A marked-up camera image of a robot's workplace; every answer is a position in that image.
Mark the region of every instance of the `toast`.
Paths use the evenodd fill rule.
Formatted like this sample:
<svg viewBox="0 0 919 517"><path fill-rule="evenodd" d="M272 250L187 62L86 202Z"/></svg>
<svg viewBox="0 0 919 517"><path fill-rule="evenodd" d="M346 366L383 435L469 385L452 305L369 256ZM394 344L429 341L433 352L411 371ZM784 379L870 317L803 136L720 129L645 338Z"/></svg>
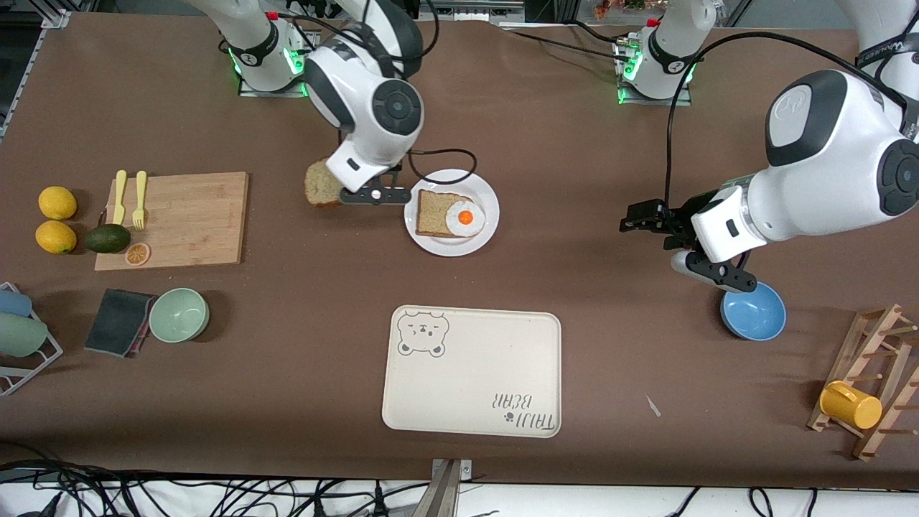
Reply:
<svg viewBox="0 0 919 517"><path fill-rule="evenodd" d="M452 237L462 238L450 232L447 227L447 210L458 201L472 202L471 199L451 194L438 193L431 190L418 191L418 216L415 233L427 237Z"/></svg>
<svg viewBox="0 0 919 517"><path fill-rule="evenodd" d="M342 184L325 166L326 158L319 160L306 169L306 178L303 180L303 190L306 201L312 206L326 207L342 204L338 193L343 188Z"/></svg>

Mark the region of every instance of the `fried egg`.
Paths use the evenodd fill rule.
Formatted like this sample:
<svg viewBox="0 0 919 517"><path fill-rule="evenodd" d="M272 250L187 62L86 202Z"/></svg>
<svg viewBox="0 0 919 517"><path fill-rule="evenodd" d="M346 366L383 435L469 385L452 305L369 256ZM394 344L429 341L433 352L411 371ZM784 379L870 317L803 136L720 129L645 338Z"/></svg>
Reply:
<svg viewBox="0 0 919 517"><path fill-rule="evenodd" d="M485 227L485 213L471 201L457 201L447 209L447 229L454 236L471 237Z"/></svg>

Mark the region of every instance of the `bowl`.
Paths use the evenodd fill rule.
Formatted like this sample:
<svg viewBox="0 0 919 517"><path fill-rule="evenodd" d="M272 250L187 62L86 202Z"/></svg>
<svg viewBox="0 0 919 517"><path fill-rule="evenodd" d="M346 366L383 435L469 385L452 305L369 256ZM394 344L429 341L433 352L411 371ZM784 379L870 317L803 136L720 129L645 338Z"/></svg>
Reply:
<svg viewBox="0 0 919 517"><path fill-rule="evenodd" d="M150 312L150 330L165 343L194 339L208 325L210 310L198 292L185 287L159 297Z"/></svg>
<svg viewBox="0 0 919 517"><path fill-rule="evenodd" d="M785 328L785 304L773 288L759 282L752 293L725 293L721 319L741 338L769 341Z"/></svg>

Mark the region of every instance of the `brown table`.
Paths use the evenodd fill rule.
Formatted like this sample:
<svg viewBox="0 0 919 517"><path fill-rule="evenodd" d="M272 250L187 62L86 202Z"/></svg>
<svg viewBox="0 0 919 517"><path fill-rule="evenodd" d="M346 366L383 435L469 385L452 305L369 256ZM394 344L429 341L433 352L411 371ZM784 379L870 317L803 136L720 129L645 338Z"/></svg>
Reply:
<svg viewBox="0 0 919 517"><path fill-rule="evenodd" d="M568 29L540 34L603 50ZM797 34L856 50L851 32ZM306 100L238 98L218 40L203 17L99 14L46 39L0 145L0 259L66 353L0 399L0 438L76 463L207 473L419 478L431 458L462 457L495 481L919 485L914 440L891 437L865 464L848 458L848 433L804 427L852 311L919 302L916 214L757 249L749 268L782 294L789 323L744 342L720 323L720 291L673 272L661 237L618 232L629 203L661 194L666 110L618 105L609 60L443 24L413 78L426 107L416 147L473 150L502 203L492 242L448 259L412 242L401 209L309 206L303 172L335 132ZM674 199L764 167L767 106L825 66L774 41L713 52L677 114ZM120 168L250 172L243 263L93 272L92 253L35 245L42 188L77 192L84 234ZM210 301L199 342L150 338L127 361L83 351L106 287L177 286ZM555 314L558 436L388 429L387 336L402 304Z"/></svg>

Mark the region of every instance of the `bear drawing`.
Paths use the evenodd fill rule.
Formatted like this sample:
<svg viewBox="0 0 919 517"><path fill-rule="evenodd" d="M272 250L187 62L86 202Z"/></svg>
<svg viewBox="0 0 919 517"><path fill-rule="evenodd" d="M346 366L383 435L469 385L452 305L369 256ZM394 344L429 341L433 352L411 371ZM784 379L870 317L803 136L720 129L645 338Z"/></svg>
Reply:
<svg viewBox="0 0 919 517"><path fill-rule="evenodd" d="M426 351L433 357L440 357L446 351L444 338L450 323L443 313L422 313L406 311L399 318L399 353L409 355L414 351Z"/></svg>

